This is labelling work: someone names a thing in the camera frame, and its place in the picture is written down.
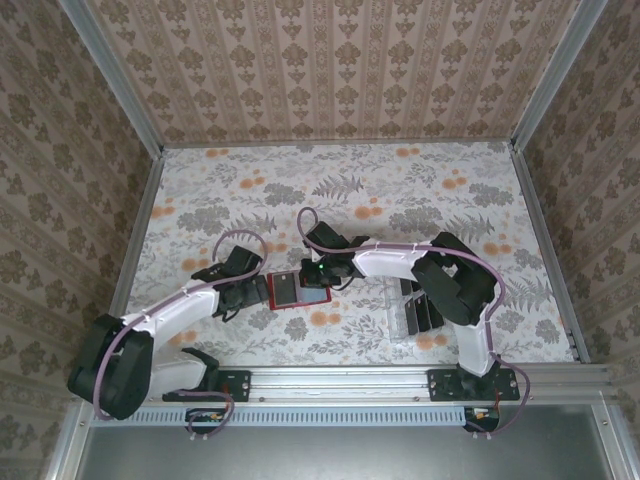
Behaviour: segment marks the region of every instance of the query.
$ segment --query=floral wallpaper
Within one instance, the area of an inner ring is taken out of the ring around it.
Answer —
[[[507,138],[579,0],[90,0],[167,145]]]
[[[37,478],[150,159],[56,1],[0,2],[0,478]]]
[[[639,2],[608,2],[525,156],[590,353],[640,439]]]
[[[164,158],[129,311],[211,265],[213,244],[231,229],[263,235],[265,272],[299,268],[309,253],[295,217],[310,205],[347,238],[454,233],[505,276],[497,351],[518,362],[573,361],[506,143],[176,149]],[[220,257],[235,244],[260,251],[237,238]],[[456,362],[450,326],[392,342],[385,295],[384,278],[356,280],[331,303],[277,312],[256,305],[227,324],[202,319],[170,343],[227,366]]]

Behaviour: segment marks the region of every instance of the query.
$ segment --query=metal frame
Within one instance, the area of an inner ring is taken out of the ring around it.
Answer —
[[[127,253],[125,254],[120,271],[120,277],[116,284],[116,289],[111,300],[109,314],[121,316],[125,313],[131,287],[135,278],[140,252],[144,244],[144,237],[147,233],[147,226],[151,218],[151,210],[155,202],[156,193],[160,188],[164,159],[159,158],[153,161],[147,184],[145,186],[140,208],[136,221],[133,224],[133,231]],[[93,408],[87,402],[74,401],[67,412],[61,427],[60,436],[51,457],[47,480],[73,479],[76,477],[80,459],[84,451],[87,436],[89,434],[89,423],[93,418]]]
[[[562,275],[553,251],[540,205],[535,197],[524,157],[511,149],[518,179],[522,185],[534,230],[540,243],[549,278],[565,321],[575,320],[575,313],[562,281]],[[151,208],[160,185],[163,161],[156,161],[147,181],[140,212],[136,219],[131,243],[118,281],[111,313],[121,315],[135,276],[144,241]],[[577,320],[571,324],[576,348],[583,362],[588,362],[586,346]],[[521,364],[531,378],[530,405],[591,405],[600,425],[600,435],[611,471],[616,480],[638,478],[638,459],[633,451],[629,433],[617,407],[607,406],[613,400],[608,367],[594,364]],[[383,367],[242,367],[252,371],[250,407],[258,409],[332,408],[332,407],[389,407],[415,408],[480,406],[483,402],[432,403],[426,385],[426,371],[451,368],[447,365],[383,366]],[[518,378],[524,385],[524,379]],[[199,403],[198,406],[219,406]],[[187,404],[146,402],[151,409]],[[90,404],[83,402],[71,406],[63,431],[54,451],[47,479],[74,478],[82,458],[84,446],[93,421]]]
[[[60,4],[78,31],[80,40],[86,45],[93,61],[107,80],[111,91],[127,114],[149,155],[152,159],[159,158],[162,152],[160,135],[134,93],[135,90],[124,73],[125,69],[121,68],[118,63],[100,25],[91,13],[88,2],[85,0],[60,0]]]
[[[533,180],[529,173],[529,168],[524,158],[522,150],[518,150],[517,147],[509,145],[509,151],[511,152],[511,160],[516,170],[516,176],[522,189],[522,195],[524,196],[527,210],[529,211],[529,217],[531,218],[531,224],[533,225],[533,231],[538,240],[540,246],[540,253],[547,267],[547,273],[549,275],[549,283],[551,289],[556,298],[558,304],[558,311],[560,317],[565,322],[565,325],[571,332],[570,341],[573,339],[574,347],[578,352],[580,361],[584,363],[590,362],[589,352],[587,351],[587,345],[585,344],[584,337],[582,336],[582,330],[578,323],[578,317],[573,309],[573,303],[569,296],[569,290],[562,276],[562,270],[560,268],[560,262],[556,256],[556,251],[553,248],[551,241],[551,235],[547,228],[547,222],[544,220],[544,214],[542,213],[542,207],[538,201],[535,187],[533,186]]]
[[[607,0],[586,0],[580,2],[576,8],[567,30],[549,60],[547,70],[538,82],[513,132],[516,149],[524,150],[531,139],[606,5]]]
[[[187,413],[194,406],[141,407],[122,422],[94,419],[95,428],[186,427]],[[259,404],[237,404],[230,427],[462,427],[466,423],[464,407],[265,407]],[[193,427],[211,426],[207,421],[195,421]]]
[[[600,404],[592,407],[598,426],[600,440],[604,447],[613,478],[640,478],[638,454],[629,435],[627,421],[618,405],[607,405],[603,398]]]
[[[485,138],[335,138],[333,140],[273,140],[269,142],[220,142],[215,144],[215,148],[221,147],[297,147],[316,145],[397,145],[402,143],[494,143],[508,142],[508,137],[485,137]],[[212,148],[211,143],[167,143],[164,145],[167,150],[184,150],[185,148]]]

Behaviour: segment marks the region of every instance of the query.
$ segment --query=cable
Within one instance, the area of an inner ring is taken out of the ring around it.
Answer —
[[[102,390],[102,381],[104,379],[105,371],[107,370],[107,365],[109,365],[109,359],[111,358],[113,353],[116,351],[116,349],[118,348],[120,342],[127,335],[127,333],[129,333],[137,325],[142,323],[146,318],[151,317],[155,313],[161,311],[163,308],[171,305],[172,303],[180,300],[184,296],[188,296],[188,295],[191,295],[193,293],[197,293],[197,292],[199,292],[201,290],[206,290],[206,289],[209,289],[209,288],[217,287],[219,285],[224,285],[225,283],[237,282],[239,280],[244,280],[245,278],[250,278],[250,277],[252,277],[252,276],[254,276],[254,275],[256,275],[257,273],[260,272],[262,267],[267,262],[267,256],[268,256],[267,243],[264,241],[264,239],[260,235],[258,235],[255,232],[252,232],[251,230],[244,230],[244,229],[230,230],[230,231],[225,232],[224,234],[222,234],[220,236],[220,238],[218,239],[218,241],[216,242],[216,245],[215,245],[215,247],[213,249],[214,262],[215,262],[215,254],[217,253],[218,247],[220,246],[222,241],[225,238],[228,238],[228,237],[230,237],[232,235],[237,235],[237,234],[251,235],[252,237],[256,238],[262,244],[262,249],[264,251],[264,259],[262,260],[262,262],[260,262],[260,264],[256,268],[251,270],[250,272],[244,273],[242,275],[238,275],[237,277],[223,278],[221,280],[216,280],[216,281],[211,282],[211,283],[203,283],[203,284],[191,287],[191,288],[180,290],[175,295],[172,295],[171,297],[167,298],[166,300],[163,300],[159,304],[151,307],[149,310],[147,310],[143,314],[141,314],[138,318],[134,319],[131,323],[125,325],[125,327],[118,332],[118,334],[115,336],[113,341],[107,347],[107,350],[104,352],[104,356],[102,357],[102,361],[100,362],[100,367],[98,368],[98,373],[96,374],[96,383],[95,383],[95,385],[93,387],[93,399],[92,399],[93,400],[93,411],[94,411],[96,417],[98,417],[100,420],[113,420],[113,417],[111,417],[109,415],[105,415],[102,412],[102,410],[100,409],[100,391]]]
[[[236,310],[234,310],[230,317],[227,317],[227,312],[224,312],[224,314],[222,315],[222,321],[224,323],[227,323],[228,321],[233,320],[234,318],[236,318],[236,315],[238,315],[238,313],[240,313],[240,307],[238,307]]]
[[[343,290],[346,290],[346,289],[347,289],[347,287],[348,287],[349,285],[351,285],[351,283],[352,283],[354,280],[355,280],[355,277],[351,277],[351,278],[347,281],[347,283],[345,283],[345,284],[344,284],[343,286],[341,286],[340,288],[333,288],[333,287],[331,287],[331,290],[333,290],[334,292],[341,292],[341,291],[343,291]]]
[[[478,430],[480,430],[480,432],[485,433],[485,435],[488,438],[493,436],[493,435],[497,435],[499,433],[504,432],[507,428],[509,428],[511,425],[513,425],[513,423],[520,417],[520,415],[522,415],[522,411],[524,410],[524,407],[527,404],[527,401],[529,400],[529,393],[531,392],[531,380],[529,379],[529,376],[520,367],[517,367],[517,366],[507,362],[506,360],[503,360],[502,358],[500,358],[500,356],[493,349],[493,336],[491,335],[491,323],[489,322],[489,319],[491,318],[493,313],[496,311],[496,309],[502,304],[502,302],[504,301],[504,297],[506,295],[506,292],[507,292],[507,286],[504,283],[504,279],[502,278],[502,275],[500,275],[500,273],[494,267],[492,267],[489,263],[485,262],[484,260],[482,260],[479,257],[476,257],[475,255],[471,255],[471,254],[466,253],[466,252],[461,252],[459,250],[454,250],[452,248],[435,247],[433,245],[420,245],[420,244],[407,245],[407,244],[403,244],[403,243],[382,243],[382,242],[379,242],[379,243],[376,243],[375,245],[361,245],[359,247],[352,247],[352,248],[343,248],[343,249],[325,248],[325,247],[322,247],[322,246],[318,245],[317,243],[309,240],[309,238],[307,238],[307,235],[306,235],[306,233],[304,232],[304,230],[302,228],[302,214],[304,212],[311,212],[313,214],[314,221],[315,221],[316,224],[318,223],[318,220],[319,220],[318,219],[318,214],[316,213],[316,211],[313,208],[311,208],[311,207],[303,207],[298,212],[298,217],[297,217],[297,221],[296,221],[297,227],[298,227],[298,233],[300,233],[300,236],[302,237],[303,241],[307,245],[309,245],[310,247],[312,247],[315,250],[318,250],[320,252],[325,252],[325,253],[356,253],[356,252],[363,252],[363,251],[367,251],[367,250],[376,250],[378,248],[388,248],[388,249],[391,249],[391,250],[410,250],[410,251],[422,250],[422,251],[428,251],[428,252],[441,253],[441,254],[444,254],[444,255],[455,255],[455,256],[470,260],[470,261],[480,265],[482,268],[487,270],[491,275],[493,275],[495,277],[496,281],[500,285],[500,293],[498,294],[497,300],[489,308],[489,310],[487,311],[487,314],[485,316],[485,330],[486,330],[486,334],[487,334],[487,348],[489,349],[489,354],[491,355],[491,358],[493,358],[496,362],[498,362],[499,364],[503,365],[506,368],[511,368],[514,371],[518,372],[520,375],[522,375],[522,377],[524,378],[524,381],[525,381],[525,392],[524,392],[524,396],[522,397],[522,402],[520,403],[520,406],[518,407],[518,410],[516,411],[515,415],[511,418],[511,420],[509,422],[507,422],[506,425],[498,428],[497,430],[494,430],[493,432],[489,433],[489,432],[484,431],[484,429],[479,428],[477,425],[475,425],[475,424],[473,424],[471,422],[468,422],[468,423],[472,427],[475,427]]]
[[[220,397],[220,398],[224,398],[228,402],[229,410],[227,411],[227,414],[212,432],[207,433],[208,437],[212,437],[220,433],[220,431],[225,427],[225,425],[229,423],[229,420],[231,420],[231,416],[233,415],[233,412],[236,408],[236,402],[233,400],[233,397],[228,393],[224,393],[224,392],[190,392],[189,390],[176,390],[175,393],[177,393],[178,395],[184,395],[189,397]],[[191,435],[196,434],[193,431],[194,420],[199,416],[202,416],[203,414],[204,412],[202,411],[194,412],[191,418],[189,418],[189,423],[187,424],[187,430]]]

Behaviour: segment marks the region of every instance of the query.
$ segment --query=gray metal panel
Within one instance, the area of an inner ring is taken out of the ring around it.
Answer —
[[[454,427],[93,429],[78,478],[609,480],[589,407],[530,407],[492,440]]]
[[[186,427],[193,407],[142,407],[125,420],[110,422],[97,417],[92,427]],[[230,427],[451,427],[466,423],[463,407],[263,407],[236,405]],[[192,426],[211,426],[193,422]]]

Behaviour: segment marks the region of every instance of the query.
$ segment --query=gray leaf pattern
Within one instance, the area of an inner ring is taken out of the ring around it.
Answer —
[[[129,311],[156,302],[210,265],[213,244],[233,229],[264,237],[266,272],[297,268],[311,256],[296,227],[299,209],[309,205],[349,240],[366,234],[422,242],[452,232],[507,282],[506,306],[492,324],[496,351],[521,362],[572,361],[529,215],[517,201],[506,144],[260,146],[168,149],[164,155]],[[311,223],[303,217],[304,228]],[[234,236],[222,243],[218,258],[234,245],[262,253],[251,237]],[[8,270],[0,273],[9,281],[35,278],[19,262],[5,263]],[[256,305],[227,324],[206,318],[190,327],[195,340],[188,345],[238,366],[455,363],[448,323],[414,337],[391,335],[389,288],[382,278],[357,279],[343,292],[332,291],[330,303],[277,311]],[[630,325],[623,322],[627,336]],[[37,361],[40,372],[49,368]]]
[[[304,340],[309,330],[302,317],[292,318],[287,322],[284,333],[293,341]]]

